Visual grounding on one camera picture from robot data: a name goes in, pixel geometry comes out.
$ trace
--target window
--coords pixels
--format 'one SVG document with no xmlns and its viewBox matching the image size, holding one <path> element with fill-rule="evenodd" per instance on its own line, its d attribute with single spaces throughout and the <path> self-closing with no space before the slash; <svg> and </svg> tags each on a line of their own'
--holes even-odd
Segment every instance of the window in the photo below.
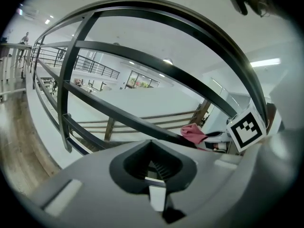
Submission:
<svg viewBox="0 0 304 228">
<path fill-rule="evenodd" d="M 130 88 L 157 88 L 159 82 L 149 78 L 148 76 L 136 73 L 134 71 L 131 72 L 128 82 L 125 86 L 125 89 Z"/>
</svg>

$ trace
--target wooden railing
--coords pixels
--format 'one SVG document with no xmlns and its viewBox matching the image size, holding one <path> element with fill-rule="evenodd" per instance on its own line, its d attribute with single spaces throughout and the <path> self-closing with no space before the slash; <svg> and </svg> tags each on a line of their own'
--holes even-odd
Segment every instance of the wooden railing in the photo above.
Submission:
<svg viewBox="0 0 304 228">
<path fill-rule="evenodd" d="M 154 125 L 162 125 L 162 124 L 172 124 L 172 123 L 180 123 L 184 121 L 189 121 L 189 123 L 195 121 L 200 122 L 201 119 L 198 119 L 201 117 L 199 114 L 200 110 L 195 111 L 187 111 L 187 112 L 180 112 L 180 113 L 172 113 L 172 114 L 163 114 L 163 115 L 154 115 L 154 116 L 145 116 L 141 117 L 141 119 L 158 119 L 158 118 L 164 118 L 164 117 L 172 117 L 172 116 L 182 116 L 187 114 L 193 114 L 192 117 L 186 117 L 181 119 L 174 119 L 174 120 L 167 120 L 167 121 L 159 121 L 152 123 Z M 111 139 L 111 134 L 113 133 L 139 133 L 140 131 L 137 130 L 120 130 L 115 131 L 117 128 L 127 128 L 127 125 L 115 125 L 115 120 L 113 118 L 109 118 L 108 120 L 102 120 L 102 121 L 84 121 L 84 122 L 77 122 L 78 124 L 81 124 L 81 126 L 85 129 L 105 129 L 105 130 L 88 130 L 90 133 L 105 133 L 104 140 L 109 141 Z M 107 123 L 107 125 L 86 125 L 86 124 L 104 124 Z M 163 129 L 169 130 L 169 129 L 178 129 L 182 128 L 186 124 L 178 124 L 174 126 L 169 127 L 163 127 Z"/>
</svg>

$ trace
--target fluorescent light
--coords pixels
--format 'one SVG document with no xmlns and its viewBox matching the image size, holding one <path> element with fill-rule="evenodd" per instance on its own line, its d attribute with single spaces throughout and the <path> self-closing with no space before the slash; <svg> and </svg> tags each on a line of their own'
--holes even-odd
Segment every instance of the fluorescent light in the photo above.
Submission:
<svg viewBox="0 0 304 228">
<path fill-rule="evenodd" d="M 223 88 L 217 81 L 215 81 L 214 79 L 212 79 L 215 83 L 217 83 L 221 88 Z"/>
<path fill-rule="evenodd" d="M 262 66 L 269 66 L 269 65 L 278 65 L 281 64 L 281 59 L 279 58 L 274 58 L 274 59 L 269 59 L 269 60 L 263 60 L 263 61 L 257 61 L 250 63 L 252 67 L 262 67 Z"/>
<path fill-rule="evenodd" d="M 173 65 L 173 63 L 171 62 L 171 60 L 169 60 L 168 58 L 165 58 L 163 61 L 166 62 L 166 63 L 169 63 L 169 64 Z"/>
</svg>

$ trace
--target black and white square pattern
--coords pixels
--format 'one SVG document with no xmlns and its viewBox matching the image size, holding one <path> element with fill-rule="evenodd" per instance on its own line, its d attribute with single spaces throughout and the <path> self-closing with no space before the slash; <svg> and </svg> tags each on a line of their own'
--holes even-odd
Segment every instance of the black and white square pattern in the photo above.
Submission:
<svg viewBox="0 0 304 228">
<path fill-rule="evenodd" d="M 240 148 L 246 147 L 248 144 L 263 135 L 251 112 L 243 117 L 243 119 L 238 123 L 231 126 L 231 130 L 235 135 Z"/>
</svg>

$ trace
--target wooden post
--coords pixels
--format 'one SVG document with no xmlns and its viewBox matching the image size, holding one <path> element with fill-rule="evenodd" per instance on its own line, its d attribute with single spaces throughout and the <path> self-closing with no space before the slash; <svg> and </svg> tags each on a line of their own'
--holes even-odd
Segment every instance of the wooden post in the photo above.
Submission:
<svg viewBox="0 0 304 228">
<path fill-rule="evenodd" d="M 189 124 L 197 124 L 199 125 L 199 123 L 201 122 L 201 120 L 203 120 L 204 115 L 206 114 L 209 106 L 211 105 L 211 102 L 209 102 L 208 100 L 204 100 L 203 103 L 200 105 L 200 107 L 198 108 L 198 112 L 196 112 L 194 114 L 194 118 L 189 122 Z"/>
<path fill-rule="evenodd" d="M 114 123 L 115 123 L 115 119 L 109 117 L 108 124 L 106 126 L 106 130 L 105 130 L 105 134 L 104 134 L 105 141 L 110 141 Z"/>
</svg>

